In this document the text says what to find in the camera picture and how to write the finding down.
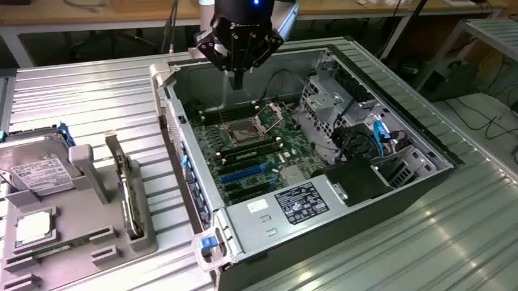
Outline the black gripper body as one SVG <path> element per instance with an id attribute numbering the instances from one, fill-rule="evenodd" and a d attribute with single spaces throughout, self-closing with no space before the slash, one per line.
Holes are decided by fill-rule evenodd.
<path id="1" fill-rule="evenodd" d="M 273 28 L 274 1 L 215 1 L 213 32 L 239 61 L 239 44 L 249 30 Z"/>

